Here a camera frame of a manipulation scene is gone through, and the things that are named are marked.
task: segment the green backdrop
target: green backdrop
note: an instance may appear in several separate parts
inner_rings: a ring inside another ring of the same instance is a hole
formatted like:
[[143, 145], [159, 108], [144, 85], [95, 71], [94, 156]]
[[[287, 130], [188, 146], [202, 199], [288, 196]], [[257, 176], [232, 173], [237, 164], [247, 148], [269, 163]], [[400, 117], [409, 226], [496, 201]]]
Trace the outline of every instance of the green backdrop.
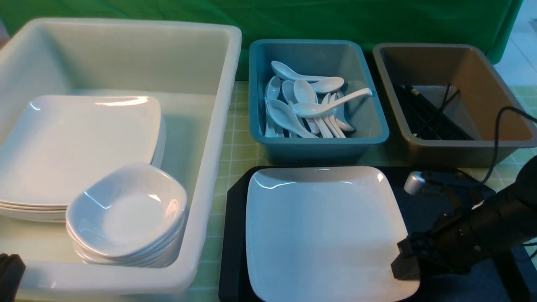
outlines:
[[39, 17], [100, 17], [230, 24], [243, 34], [238, 80], [258, 39], [344, 39], [471, 44], [497, 63], [522, 0], [0, 0], [10, 34]]

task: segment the table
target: table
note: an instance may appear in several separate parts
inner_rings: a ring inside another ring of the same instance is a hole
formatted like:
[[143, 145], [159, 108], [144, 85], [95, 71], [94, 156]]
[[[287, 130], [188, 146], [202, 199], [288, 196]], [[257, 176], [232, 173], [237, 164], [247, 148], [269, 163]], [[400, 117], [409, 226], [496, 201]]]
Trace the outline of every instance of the table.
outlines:
[[[537, 87], [510, 88], [524, 109], [533, 116], [537, 116]], [[520, 168], [536, 154], [537, 148], [522, 149], [515, 152], [496, 166], [487, 185], [499, 191], [512, 184]], [[236, 82], [224, 134], [220, 167], [215, 185], [213, 207], [207, 226], [205, 246], [201, 254], [198, 274], [190, 289], [189, 302], [219, 301], [218, 283], [227, 191], [250, 168], [268, 164], [263, 147], [250, 136], [248, 82]], [[404, 162], [399, 154], [398, 145], [388, 140], [382, 146], [370, 148], [359, 164], [365, 166], [403, 166]], [[476, 179], [483, 179], [487, 172], [486, 169], [461, 170]], [[535, 249], [535, 247], [527, 248], [530, 254]]]

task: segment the black object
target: black object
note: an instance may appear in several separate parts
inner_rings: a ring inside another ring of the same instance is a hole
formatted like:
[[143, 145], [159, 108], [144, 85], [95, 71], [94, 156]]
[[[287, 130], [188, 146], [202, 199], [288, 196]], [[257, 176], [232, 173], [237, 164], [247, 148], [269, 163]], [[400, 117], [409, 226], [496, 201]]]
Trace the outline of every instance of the black object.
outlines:
[[[261, 301], [254, 293], [246, 266], [245, 220], [246, 198], [250, 178], [258, 170], [249, 170], [228, 191], [226, 222], [220, 271], [219, 297], [222, 302]], [[409, 233], [431, 228], [438, 215], [453, 211], [446, 195], [411, 196], [403, 189], [408, 175], [415, 168], [378, 167], [389, 179]], [[455, 169], [443, 170], [454, 173]], [[471, 183], [479, 182], [468, 177]], [[492, 189], [479, 185], [486, 198]], [[454, 187], [464, 206], [475, 201], [468, 188]], [[528, 254], [523, 247], [514, 247], [505, 254], [485, 260], [472, 267], [468, 275], [441, 275], [421, 281], [417, 293], [405, 301], [528, 301], [537, 300], [537, 271], [531, 261], [523, 261]]]
[[[431, 230], [411, 233], [397, 244], [400, 254], [391, 264], [394, 277], [408, 280], [468, 274], [474, 264], [535, 238], [536, 184], [537, 156], [523, 167], [514, 184], [476, 209], [452, 202], [453, 213], [440, 215]], [[455, 185], [467, 190], [479, 186], [475, 182]]]
[[15, 301], [26, 265], [19, 255], [0, 254], [0, 302]]
[[[454, 100], [458, 92], [452, 95], [450, 99], [446, 99], [446, 93], [442, 106], [436, 108], [417, 89], [410, 85], [400, 86], [394, 83], [393, 87], [400, 101], [405, 119], [409, 123], [410, 131], [416, 137], [427, 140], [474, 140], [444, 114], [445, 107]], [[434, 128], [431, 127], [433, 122], [436, 124]]]

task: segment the black cable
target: black cable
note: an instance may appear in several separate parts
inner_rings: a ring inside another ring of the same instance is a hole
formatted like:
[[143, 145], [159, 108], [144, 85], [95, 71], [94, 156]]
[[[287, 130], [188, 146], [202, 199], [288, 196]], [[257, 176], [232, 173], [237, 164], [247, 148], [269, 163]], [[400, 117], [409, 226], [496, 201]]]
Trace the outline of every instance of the black cable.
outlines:
[[455, 97], [460, 93], [461, 91], [460, 90], [457, 90], [452, 96], [449, 97], [449, 99], [447, 99], [447, 101], [445, 103], [442, 104], [442, 106], [440, 108], [438, 108], [438, 113], [435, 114], [434, 116], [431, 116], [423, 125], [422, 127], [416, 131], [415, 133], [415, 136], [418, 136], [421, 134], [421, 132], [423, 132], [423, 130], [425, 130], [427, 127], [429, 127], [429, 124], [432, 123], [435, 119], [439, 119], [439, 117], [442, 115], [442, 113], [444, 112], [444, 109], [447, 107], [447, 105], [449, 105], [451, 103], [451, 101], [453, 101], [455, 99]]
[[[496, 160], [498, 158], [498, 145], [499, 145], [499, 141], [500, 141], [500, 121], [502, 119], [502, 114], [507, 111], [507, 110], [510, 110], [516, 114], [519, 114], [521, 115], [522, 117], [525, 117], [527, 118], [528, 120], [534, 122], [534, 123], [537, 123], [537, 118], [534, 118], [532, 116], [530, 116], [529, 114], [527, 114], [526, 112], [524, 112], [523, 110], [520, 110], [518, 108], [515, 108], [515, 107], [512, 107], [512, 106], [506, 106], [506, 107], [503, 107], [500, 109], [500, 111], [498, 111], [498, 115], [496, 116], [496, 124], [494, 126], [494, 153], [492, 155], [492, 162], [490, 163], [490, 167], [489, 167], [489, 170], [487, 171], [487, 174], [485, 175], [485, 178], [480, 181], [482, 184], [485, 184], [490, 176], [492, 175], [492, 171], [494, 170], [494, 166], [496, 165]], [[532, 243], [523, 243], [521, 244], [521, 246], [523, 247], [532, 247], [532, 246], [537, 246], [537, 242], [532, 242]], [[537, 256], [537, 250], [534, 251], [528, 258], [525, 258], [525, 259], [522, 259], [522, 260], [517, 260], [517, 262], [526, 262], [528, 260], [531, 260], [533, 259], [534, 257]]]
[[446, 93], [444, 94], [444, 98], [442, 99], [442, 105], [440, 108], [438, 108], [437, 120], [434, 125], [434, 132], [438, 133], [438, 127], [440, 126], [440, 115], [444, 112], [444, 109], [447, 105], [447, 95], [449, 94], [449, 89], [451, 88], [451, 83], [447, 83]]
[[489, 180], [490, 176], [492, 175], [492, 171], [494, 170], [494, 166], [496, 165], [496, 160], [498, 158], [498, 145], [500, 141], [500, 121], [502, 119], [503, 113], [507, 110], [513, 111], [514, 113], [519, 114], [534, 123], [537, 123], [537, 118], [534, 118], [530, 116], [529, 114], [527, 114], [526, 112], [524, 112], [523, 110], [520, 110], [513, 106], [506, 106], [506, 107], [501, 108], [500, 111], [498, 111], [498, 115], [496, 116], [495, 130], [494, 130], [494, 153], [492, 155], [492, 162], [490, 163], [489, 170], [487, 171], [485, 178], [481, 181], [482, 184], [486, 183]]

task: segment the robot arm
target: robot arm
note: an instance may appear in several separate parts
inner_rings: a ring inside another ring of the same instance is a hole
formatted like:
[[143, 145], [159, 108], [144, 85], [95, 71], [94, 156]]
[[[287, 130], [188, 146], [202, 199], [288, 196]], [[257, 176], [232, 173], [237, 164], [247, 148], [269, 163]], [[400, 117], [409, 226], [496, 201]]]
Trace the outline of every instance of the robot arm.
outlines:
[[[411, 195], [428, 185], [467, 185], [450, 174], [413, 172], [405, 184]], [[515, 183], [478, 206], [444, 214], [427, 232], [412, 233], [397, 245], [391, 268], [397, 279], [467, 274], [471, 266], [537, 236], [537, 156], [524, 165]]]

